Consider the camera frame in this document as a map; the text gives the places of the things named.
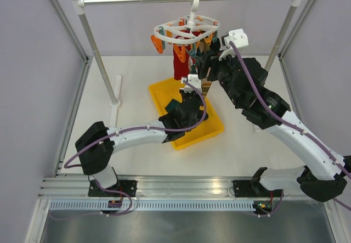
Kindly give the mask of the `dark teal sock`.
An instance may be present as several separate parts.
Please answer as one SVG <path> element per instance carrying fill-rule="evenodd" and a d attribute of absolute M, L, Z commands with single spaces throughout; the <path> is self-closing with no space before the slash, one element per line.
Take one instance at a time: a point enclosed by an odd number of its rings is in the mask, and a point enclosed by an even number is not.
<path fill-rule="evenodd" d="M 175 110 L 179 106 L 179 104 L 179 101 L 177 101 L 176 99 L 172 99 L 165 107 L 165 110 L 167 111 L 167 113 L 170 113 L 173 110 Z"/>
<path fill-rule="evenodd" d="M 192 58 L 188 60 L 189 74 L 197 74 L 196 61 Z"/>

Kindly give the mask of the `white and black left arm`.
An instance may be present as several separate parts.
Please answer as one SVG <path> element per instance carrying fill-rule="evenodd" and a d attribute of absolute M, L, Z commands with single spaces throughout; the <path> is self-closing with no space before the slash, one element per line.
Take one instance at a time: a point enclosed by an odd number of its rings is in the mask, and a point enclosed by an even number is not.
<path fill-rule="evenodd" d="M 134 127 L 107 127 L 102 121 L 93 123 L 75 142 L 83 174 L 93 176 L 101 191 L 115 196 L 120 181 L 109 165 L 113 154 L 144 144 L 163 144 L 185 136 L 207 119 L 206 102 L 197 90 L 180 90 L 181 102 L 173 99 L 167 113 L 156 120 Z"/>

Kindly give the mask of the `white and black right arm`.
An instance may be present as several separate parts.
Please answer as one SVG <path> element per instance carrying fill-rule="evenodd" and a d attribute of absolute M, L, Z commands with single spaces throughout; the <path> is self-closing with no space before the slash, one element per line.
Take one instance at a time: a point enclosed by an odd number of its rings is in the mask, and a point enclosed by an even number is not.
<path fill-rule="evenodd" d="M 350 173 L 350 156 L 332 152 L 310 132 L 277 93 L 265 88 L 268 76 L 255 58 L 226 56 L 206 51 L 195 59 L 199 78 L 217 81 L 234 108 L 252 124 L 283 142 L 303 162 L 290 169 L 259 168 L 250 181 L 251 192 L 264 196 L 270 191 L 300 190 L 318 202 L 341 195 Z"/>

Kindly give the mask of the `white round clip hanger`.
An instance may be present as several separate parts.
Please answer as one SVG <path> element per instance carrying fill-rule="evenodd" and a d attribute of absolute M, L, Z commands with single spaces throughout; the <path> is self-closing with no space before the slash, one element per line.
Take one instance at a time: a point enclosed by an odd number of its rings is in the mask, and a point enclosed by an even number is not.
<path fill-rule="evenodd" d="M 220 22 L 209 16 L 198 15 L 197 10 L 200 0 L 192 0 L 190 14 L 154 28 L 154 34 L 150 39 L 158 53 L 162 54 L 169 44 L 192 44 L 193 49 L 189 52 L 191 58 L 197 53 L 199 42 L 213 43 L 218 36 Z"/>

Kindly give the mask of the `striped beige maroon sock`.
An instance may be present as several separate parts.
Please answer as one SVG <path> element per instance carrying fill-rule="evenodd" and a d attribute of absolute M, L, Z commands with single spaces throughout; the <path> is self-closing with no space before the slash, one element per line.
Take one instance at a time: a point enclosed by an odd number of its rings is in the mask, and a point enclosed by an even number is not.
<path fill-rule="evenodd" d="M 210 44 L 206 43 L 205 39 L 202 39 L 199 42 L 196 56 L 201 58 L 208 50 L 210 50 Z M 202 95 L 205 98 L 210 90 L 212 82 L 208 81 L 207 78 L 202 78 L 201 83 L 202 83 L 202 86 L 201 86 L 202 87 Z"/>

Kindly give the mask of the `red sock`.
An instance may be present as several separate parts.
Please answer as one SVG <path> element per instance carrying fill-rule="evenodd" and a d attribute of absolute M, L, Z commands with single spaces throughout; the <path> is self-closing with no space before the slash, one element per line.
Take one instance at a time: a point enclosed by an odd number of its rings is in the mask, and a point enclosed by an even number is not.
<path fill-rule="evenodd" d="M 189 52 L 193 49 L 192 44 L 173 45 L 173 77 L 180 81 L 182 77 L 187 77 L 189 69 Z"/>

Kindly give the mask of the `yellow plastic tray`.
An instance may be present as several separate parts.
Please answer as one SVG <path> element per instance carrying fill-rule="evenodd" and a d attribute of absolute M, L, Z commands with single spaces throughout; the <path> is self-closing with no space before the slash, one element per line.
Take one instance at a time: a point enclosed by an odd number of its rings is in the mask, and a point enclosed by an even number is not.
<path fill-rule="evenodd" d="M 206 102 L 203 121 L 203 102 L 197 93 L 184 93 L 184 85 L 172 78 L 149 85 L 149 91 L 160 115 L 159 119 L 166 128 L 196 128 L 187 132 L 167 132 L 165 142 L 172 143 L 176 150 L 215 137 L 224 131 L 224 125 L 211 103 Z"/>

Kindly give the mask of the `silver clothes rack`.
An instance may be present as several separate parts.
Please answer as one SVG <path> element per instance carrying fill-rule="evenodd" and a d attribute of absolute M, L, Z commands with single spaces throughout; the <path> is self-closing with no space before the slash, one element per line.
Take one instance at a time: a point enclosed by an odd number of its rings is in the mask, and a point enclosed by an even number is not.
<path fill-rule="evenodd" d="M 191 2 L 189 15 L 182 16 L 165 24 L 157 25 L 154 28 L 152 42 L 159 53 L 162 53 L 166 44 L 169 43 L 174 49 L 179 50 L 180 59 L 185 59 L 185 47 L 187 45 L 194 46 L 197 42 L 204 40 L 209 44 L 218 37 L 220 22 L 208 16 L 197 14 L 200 2 L 202 1 L 221 1 L 221 0 L 71 0 L 73 7 L 80 19 L 88 42 L 90 44 L 93 56 L 97 62 L 99 71 L 104 81 L 106 90 L 110 97 L 110 105 L 112 107 L 111 119 L 116 122 L 116 116 L 120 105 L 119 97 L 115 94 L 111 82 L 107 75 L 103 60 L 101 58 L 96 41 L 92 34 L 88 23 L 85 7 L 88 5 L 103 5 L 103 4 L 126 4 L 126 3 L 175 3 L 175 2 Z M 274 46 L 269 54 L 269 58 L 265 64 L 265 69 L 269 71 L 273 64 L 274 58 L 278 54 L 278 50 L 282 40 L 287 32 L 287 29 L 292 21 L 292 18 L 299 7 L 302 0 L 291 0 L 289 10 L 285 16 L 285 20 L 279 31 Z"/>

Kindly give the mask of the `aluminium table edge rail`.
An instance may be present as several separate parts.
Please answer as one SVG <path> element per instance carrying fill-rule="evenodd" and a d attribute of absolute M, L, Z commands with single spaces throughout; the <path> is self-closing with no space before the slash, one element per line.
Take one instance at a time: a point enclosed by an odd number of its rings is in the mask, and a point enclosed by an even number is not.
<path fill-rule="evenodd" d="M 202 176 L 119 176 L 120 180 L 134 180 L 135 193 L 141 200 L 230 200 L 229 191 L 234 180 L 245 177 Z M 44 199 L 85 199 L 88 197 L 89 181 L 83 174 L 60 174 L 45 177 L 39 190 Z"/>

